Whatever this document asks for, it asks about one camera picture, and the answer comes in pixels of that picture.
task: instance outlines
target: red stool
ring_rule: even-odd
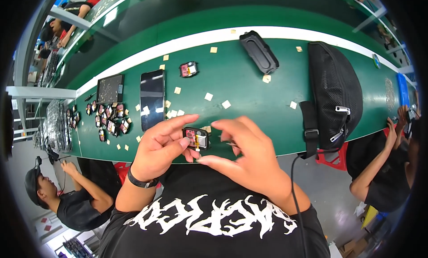
[[[116,172],[119,175],[120,181],[123,185],[130,166],[126,167],[126,162],[118,162],[114,165],[114,168],[116,169]]]
[[[324,164],[327,166],[330,166],[334,169],[346,171],[346,150],[348,148],[348,142],[345,142],[342,146],[342,148],[337,152],[339,154],[336,158],[334,158],[332,161],[326,161],[324,154],[317,154],[315,157],[315,161],[318,164]]]

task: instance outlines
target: green workbench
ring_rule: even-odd
[[[142,73],[159,69],[161,64],[166,66],[166,99],[172,103],[167,111],[181,109],[187,114],[199,114],[199,120],[192,124],[192,127],[200,128],[221,118],[247,115],[272,139],[276,155],[305,151],[302,113],[299,106],[292,109],[290,103],[313,99],[308,76],[308,42],[286,39],[265,41],[280,62],[280,68],[271,74],[270,83],[261,80],[263,73],[239,41],[206,44],[172,52],[168,61],[163,61],[161,56],[124,71],[123,103],[129,110],[131,129],[117,138],[107,135],[109,145],[99,141],[95,115],[88,116],[85,113],[88,102],[84,99],[94,93],[96,87],[81,94],[73,103],[81,112],[82,119],[77,131],[72,131],[73,150],[68,154],[131,162],[138,147],[136,137],[143,135],[140,111],[135,109],[140,103],[140,76]],[[297,46],[301,46],[303,51],[297,52]],[[217,53],[210,53],[211,47],[218,47]],[[386,127],[386,118],[395,116],[399,106],[399,87],[396,73],[391,69],[384,65],[377,69],[371,58],[344,48],[338,49],[353,65],[363,93],[363,115],[348,138],[352,140]],[[188,61],[198,62],[200,73],[189,79],[180,78],[179,65]],[[387,106],[386,79],[393,83],[394,106],[389,107],[390,109]],[[174,94],[175,87],[181,87],[179,95]],[[214,95],[211,101],[204,99],[207,92]],[[229,100],[232,105],[228,109],[221,105],[225,100]],[[201,154],[234,159],[232,148],[220,142],[218,135],[220,131],[213,129],[211,149]],[[125,145],[129,146],[128,151],[125,150]],[[174,161],[185,162],[184,157]]]

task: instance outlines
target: smartphone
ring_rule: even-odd
[[[144,132],[165,120],[165,71],[162,69],[141,74],[140,116]]]

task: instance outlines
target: smartwatch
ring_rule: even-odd
[[[131,168],[129,168],[128,170],[128,179],[134,186],[142,187],[142,188],[149,188],[149,187],[156,186],[159,182],[159,179],[157,178],[153,179],[150,182],[139,181],[135,179],[135,177],[131,174]]]

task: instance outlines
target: black t-shirt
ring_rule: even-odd
[[[330,257],[315,209],[288,216],[261,194],[203,165],[173,165],[141,212],[113,210],[100,258]]]
[[[104,224],[114,208],[100,214],[92,207],[93,197],[84,188],[63,194],[60,199],[56,216],[68,228],[77,231],[89,231]]]
[[[90,7],[90,8],[92,8],[92,7],[93,7],[93,5],[92,5],[92,4],[90,4],[90,3],[88,3],[88,2],[69,2],[69,3],[64,7],[64,10],[66,10],[66,11],[68,11],[68,12],[72,13],[72,14],[79,15],[80,7],[81,7],[82,5],[84,5],[84,4],[89,5],[89,7]],[[69,31],[69,30],[70,30],[70,28],[72,27],[72,24],[67,23],[67,22],[65,22],[65,21],[61,21],[61,27],[62,27],[65,31]]]
[[[346,166],[352,180],[376,158],[385,147],[387,138],[383,131],[362,137],[348,143]],[[407,182],[404,163],[408,161],[407,152],[400,145],[392,150],[387,161],[373,178],[366,201],[380,212],[392,212],[398,209],[407,199],[410,187]]]

